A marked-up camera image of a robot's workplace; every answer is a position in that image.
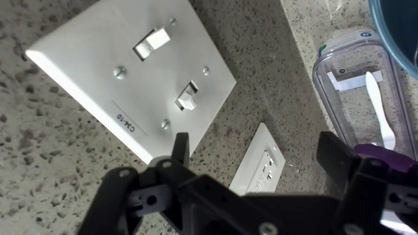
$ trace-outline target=outlet cover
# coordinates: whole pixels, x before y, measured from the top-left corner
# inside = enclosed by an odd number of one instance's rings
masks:
[[[231,189],[237,195],[274,193],[287,159],[264,123],[261,124],[240,164]]]
[[[146,163],[180,132],[194,153],[236,86],[189,0],[99,1],[27,55]]]

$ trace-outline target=white outlet plate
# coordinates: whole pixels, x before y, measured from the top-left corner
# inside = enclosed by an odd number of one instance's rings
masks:
[[[231,189],[237,195],[274,193],[287,159],[264,123],[261,124],[240,164]]]
[[[134,48],[155,29],[165,42],[143,61]],[[146,163],[170,155],[180,132],[194,153],[236,86],[187,0],[101,0],[27,55]],[[191,81],[197,107],[182,111],[176,102]]]

